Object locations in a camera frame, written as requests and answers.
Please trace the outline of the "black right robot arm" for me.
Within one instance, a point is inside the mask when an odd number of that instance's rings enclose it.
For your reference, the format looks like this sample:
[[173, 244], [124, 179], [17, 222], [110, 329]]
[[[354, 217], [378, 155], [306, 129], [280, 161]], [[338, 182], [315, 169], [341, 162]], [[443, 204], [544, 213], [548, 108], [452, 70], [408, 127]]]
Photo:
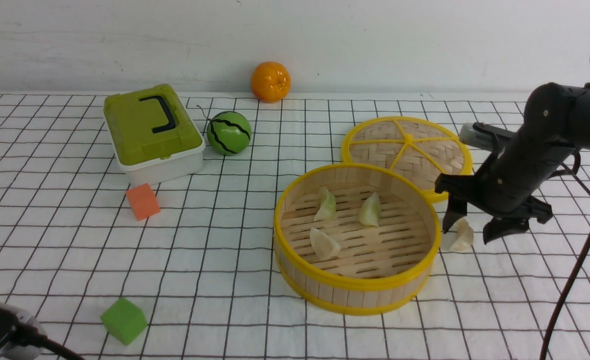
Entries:
[[435, 191], [448, 194], [443, 231], [473, 205], [493, 217], [484, 227], [485, 243], [523, 234], [530, 219], [544, 224], [553, 217], [533, 192], [560, 176], [568, 157], [590, 150], [590, 87], [542, 85], [529, 96], [516, 132], [477, 121], [462, 128], [460, 139], [490, 155], [473, 175], [438, 176]]

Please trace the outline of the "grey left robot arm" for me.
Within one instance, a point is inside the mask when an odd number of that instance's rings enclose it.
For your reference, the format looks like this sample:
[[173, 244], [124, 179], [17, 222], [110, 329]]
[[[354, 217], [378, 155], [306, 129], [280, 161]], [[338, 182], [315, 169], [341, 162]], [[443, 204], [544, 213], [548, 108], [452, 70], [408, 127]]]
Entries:
[[17, 325], [23, 324], [45, 334], [42, 325], [30, 312], [0, 302], [0, 359], [36, 360], [42, 349], [34, 345], [20, 345], [13, 337]]

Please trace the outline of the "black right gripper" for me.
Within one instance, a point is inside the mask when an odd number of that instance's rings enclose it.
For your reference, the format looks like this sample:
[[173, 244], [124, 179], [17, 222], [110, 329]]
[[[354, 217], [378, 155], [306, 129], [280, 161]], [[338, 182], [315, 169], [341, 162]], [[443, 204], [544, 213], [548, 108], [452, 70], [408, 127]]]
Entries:
[[466, 145], [490, 150], [473, 175], [441, 174], [437, 193], [448, 194], [442, 219], [447, 233], [473, 205], [494, 218], [484, 225], [484, 244], [527, 233], [531, 218], [545, 223], [551, 206], [534, 198], [546, 180], [562, 175], [560, 166], [579, 151], [576, 146], [540, 125], [522, 125], [516, 132], [480, 122], [467, 123], [459, 136]]

